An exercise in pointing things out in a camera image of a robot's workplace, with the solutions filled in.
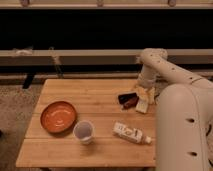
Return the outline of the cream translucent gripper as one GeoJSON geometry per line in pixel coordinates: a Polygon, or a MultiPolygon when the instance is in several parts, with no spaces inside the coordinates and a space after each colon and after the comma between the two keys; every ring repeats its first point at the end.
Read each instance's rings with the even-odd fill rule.
{"type": "Polygon", "coordinates": [[[155,103],[155,88],[152,87],[150,89],[143,88],[142,86],[136,85],[135,90],[137,95],[145,100],[148,104],[154,104],[155,103]]]}

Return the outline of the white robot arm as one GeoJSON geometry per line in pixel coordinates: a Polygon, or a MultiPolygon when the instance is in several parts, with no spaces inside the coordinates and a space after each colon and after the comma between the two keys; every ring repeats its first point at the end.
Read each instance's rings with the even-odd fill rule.
{"type": "Polygon", "coordinates": [[[213,82],[167,58],[160,48],[140,53],[139,85],[153,87],[158,75],[169,82],[156,105],[156,171],[209,171],[205,126],[213,118],[213,82]]]}

